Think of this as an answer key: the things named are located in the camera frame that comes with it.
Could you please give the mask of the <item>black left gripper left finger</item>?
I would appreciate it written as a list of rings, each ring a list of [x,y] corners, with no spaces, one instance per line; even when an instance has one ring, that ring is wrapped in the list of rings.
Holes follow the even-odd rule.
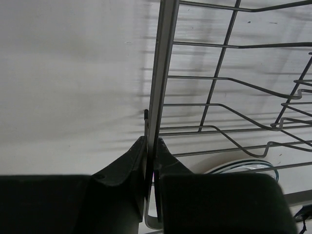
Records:
[[[93,175],[3,175],[3,234],[136,234],[143,219],[146,141]]]

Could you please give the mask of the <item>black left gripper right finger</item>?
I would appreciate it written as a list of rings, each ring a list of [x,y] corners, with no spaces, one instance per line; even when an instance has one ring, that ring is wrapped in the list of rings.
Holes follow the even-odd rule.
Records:
[[[167,234],[295,234],[282,189],[261,173],[195,174],[162,139],[154,160],[157,219]]]

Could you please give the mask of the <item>grey rimmed plate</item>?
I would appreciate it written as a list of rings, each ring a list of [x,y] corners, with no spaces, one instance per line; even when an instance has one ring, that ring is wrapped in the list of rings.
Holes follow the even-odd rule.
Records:
[[[279,180],[279,172],[275,169],[272,169],[273,165],[265,160],[260,159],[239,159],[230,161],[221,165],[218,165],[208,171],[206,174],[223,174],[223,173],[236,173],[251,171],[257,169],[268,169],[268,171],[261,172],[263,174],[270,175],[276,181]]]

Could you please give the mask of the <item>dark wire dish rack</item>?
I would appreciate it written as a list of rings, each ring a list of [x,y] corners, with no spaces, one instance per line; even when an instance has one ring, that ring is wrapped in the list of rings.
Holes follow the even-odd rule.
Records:
[[[312,231],[312,3],[148,1],[150,30],[174,35],[151,103],[152,133],[196,173],[239,159],[270,162],[298,229]]]

